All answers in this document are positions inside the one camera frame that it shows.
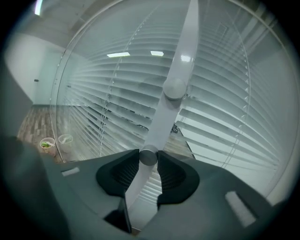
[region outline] fluorescent light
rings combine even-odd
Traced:
[[[164,55],[164,53],[160,52],[160,51],[150,51],[150,52],[151,52],[151,54],[153,56],[160,56],[160,57],[162,57]]]
[[[126,57],[130,56],[128,52],[119,52],[119,53],[112,53],[107,55],[109,58],[115,58],[115,57]]]
[[[36,15],[40,15],[41,14],[42,2],[43,2],[43,0],[37,0],[37,2],[36,2],[36,8],[34,10],[34,13]]]
[[[180,58],[181,58],[181,61],[183,61],[183,62],[191,61],[191,57],[189,57],[189,56],[181,55]]]

